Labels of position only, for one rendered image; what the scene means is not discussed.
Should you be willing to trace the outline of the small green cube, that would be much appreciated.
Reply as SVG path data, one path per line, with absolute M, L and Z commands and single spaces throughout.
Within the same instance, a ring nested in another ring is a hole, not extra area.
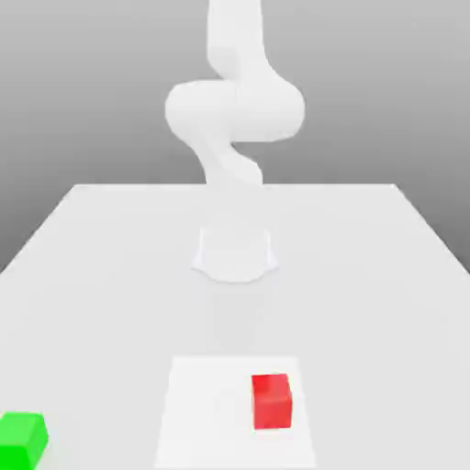
M 48 442 L 41 413 L 6 412 L 0 418 L 0 470 L 35 470 Z

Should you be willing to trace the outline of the small red cube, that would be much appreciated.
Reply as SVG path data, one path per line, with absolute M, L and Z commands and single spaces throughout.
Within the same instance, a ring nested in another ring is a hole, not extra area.
M 292 426 L 293 397 L 287 374 L 252 376 L 252 421 L 258 430 Z

